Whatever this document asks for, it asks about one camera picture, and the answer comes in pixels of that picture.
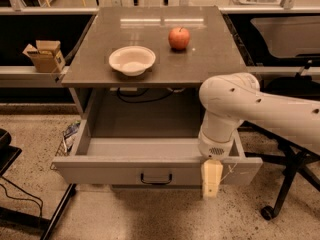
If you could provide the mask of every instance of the white bowl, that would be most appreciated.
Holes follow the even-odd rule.
[[[110,66],[127,76],[138,76],[156,60],[153,51],[142,46],[127,46],[114,51],[109,57]]]

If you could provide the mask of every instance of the drawer handle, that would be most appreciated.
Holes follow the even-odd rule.
[[[168,185],[172,182],[172,174],[169,174],[169,179],[167,181],[146,181],[144,179],[144,174],[141,173],[140,175],[140,180],[143,184],[148,184],[148,185]]]

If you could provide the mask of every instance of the white robotic arm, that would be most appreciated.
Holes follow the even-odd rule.
[[[251,122],[311,152],[320,153],[320,102],[270,95],[259,91],[249,73],[207,79],[200,88],[206,109],[199,132],[199,150],[209,160],[202,167],[203,192],[215,196],[222,165],[234,142],[234,132]]]

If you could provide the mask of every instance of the apple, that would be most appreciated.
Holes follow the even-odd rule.
[[[169,32],[168,40],[171,48],[176,50],[183,50],[189,44],[189,30],[184,27],[173,28]]]

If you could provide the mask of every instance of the drawer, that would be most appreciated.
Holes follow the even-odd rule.
[[[166,95],[153,90],[147,100]],[[198,133],[203,116],[197,92],[150,104],[127,104],[114,92],[93,90],[69,156],[53,164],[68,183],[201,186]],[[245,158],[239,136],[223,161],[224,184],[249,184],[260,158]]]

